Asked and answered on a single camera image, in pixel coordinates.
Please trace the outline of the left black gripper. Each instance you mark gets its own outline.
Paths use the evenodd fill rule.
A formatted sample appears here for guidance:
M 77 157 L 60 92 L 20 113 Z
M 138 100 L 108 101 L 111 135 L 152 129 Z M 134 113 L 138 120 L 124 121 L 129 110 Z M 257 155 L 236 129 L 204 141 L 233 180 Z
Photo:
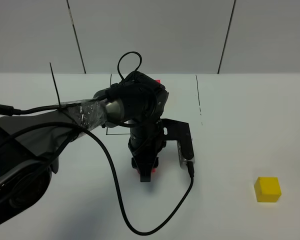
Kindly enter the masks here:
M 158 154 L 166 146 L 161 119 L 154 123 L 130 129 L 128 148 L 132 153 L 132 167 L 137 170 L 140 182 L 150 182 L 159 165 Z

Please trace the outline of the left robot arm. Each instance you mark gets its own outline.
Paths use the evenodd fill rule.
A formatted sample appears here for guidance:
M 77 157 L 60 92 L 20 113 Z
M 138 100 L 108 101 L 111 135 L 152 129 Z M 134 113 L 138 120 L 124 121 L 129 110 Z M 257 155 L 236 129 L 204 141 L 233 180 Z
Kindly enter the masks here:
M 65 147 L 97 127 L 129 128 L 132 167 L 149 182 L 165 146 L 166 88 L 133 71 L 93 98 L 16 109 L 0 104 L 0 224 L 33 206 L 59 170 Z

